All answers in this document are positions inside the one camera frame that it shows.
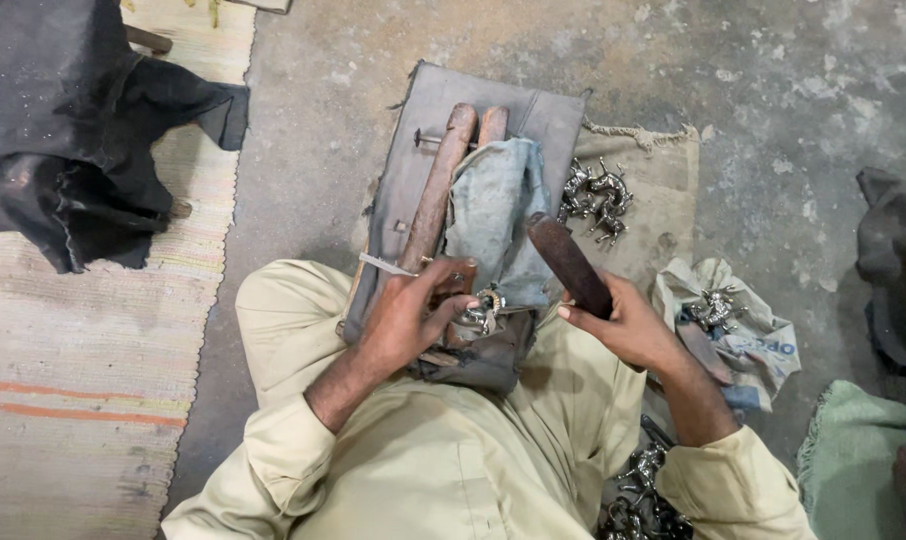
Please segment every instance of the man's arm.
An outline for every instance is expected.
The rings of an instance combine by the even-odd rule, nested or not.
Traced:
[[[167,538],[286,538],[296,519],[322,505],[336,434],[380,383],[479,305],[453,296],[425,314],[434,289],[463,261],[437,260],[419,277],[391,278],[360,343],[344,351],[302,394],[250,416],[237,448],[202,493],[163,521]]]
[[[659,377],[679,439],[656,477],[660,495],[699,538],[815,538],[786,468],[751,429],[738,427],[720,389],[632,282],[598,273],[613,298],[609,320],[575,306],[558,313]]]

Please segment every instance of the beige shalwar kameez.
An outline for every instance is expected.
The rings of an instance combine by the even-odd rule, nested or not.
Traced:
[[[335,328],[350,283],[297,260],[243,283],[261,409],[163,521],[167,537],[591,538],[603,481],[638,442],[645,374],[554,310],[506,398],[396,375],[332,435],[303,391],[346,348]],[[748,427],[673,448],[657,488],[701,538],[814,538],[793,477]]]

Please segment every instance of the sleeve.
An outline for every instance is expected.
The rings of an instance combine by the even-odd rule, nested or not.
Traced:
[[[322,504],[320,481],[335,442],[302,393],[260,409],[246,422],[243,444],[199,495],[171,512],[163,533],[170,540],[285,539],[298,517]]]
[[[701,448],[670,449],[656,490],[697,538],[816,539],[795,479],[746,426]]]

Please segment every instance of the jute mat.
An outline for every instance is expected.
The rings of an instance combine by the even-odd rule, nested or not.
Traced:
[[[166,59],[243,84],[255,9],[133,0],[127,23],[172,38]],[[222,280],[238,152],[195,125],[153,147],[159,178],[193,207],[145,270],[97,262],[58,276],[0,234],[0,538],[151,538],[195,399],[206,316]]]

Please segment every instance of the pile of metal figurines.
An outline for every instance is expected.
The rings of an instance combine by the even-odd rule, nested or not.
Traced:
[[[589,231],[592,233],[600,229],[603,235],[597,238],[596,243],[609,240],[609,245],[612,246],[620,233],[628,229],[620,218],[632,205],[633,194],[627,190],[626,182],[623,181],[626,174],[623,166],[616,163],[620,170],[616,174],[606,168],[602,157],[600,166],[603,167],[603,174],[593,176],[591,167],[583,168],[579,159],[573,159],[570,178],[563,186],[563,200],[559,205],[557,219],[559,223],[566,225],[571,217],[585,219],[589,215],[595,216],[596,224]]]
[[[669,436],[647,415],[640,425],[651,443],[629,457],[629,470],[614,478],[620,491],[636,494],[635,499],[620,495],[605,507],[606,521],[596,531],[598,540],[689,540],[693,527],[689,520],[656,493],[656,471],[666,461],[666,452],[675,446]]]
[[[726,324],[726,319],[732,317],[736,313],[748,312],[749,308],[743,306],[733,309],[733,299],[727,296],[728,293],[731,292],[733,292],[733,285],[726,286],[722,289],[703,289],[702,299],[705,300],[706,306],[703,307],[696,302],[688,304],[687,309],[689,310],[690,319],[698,324],[702,331],[707,334],[710,334],[715,328],[722,328],[726,333],[733,330],[736,325]]]

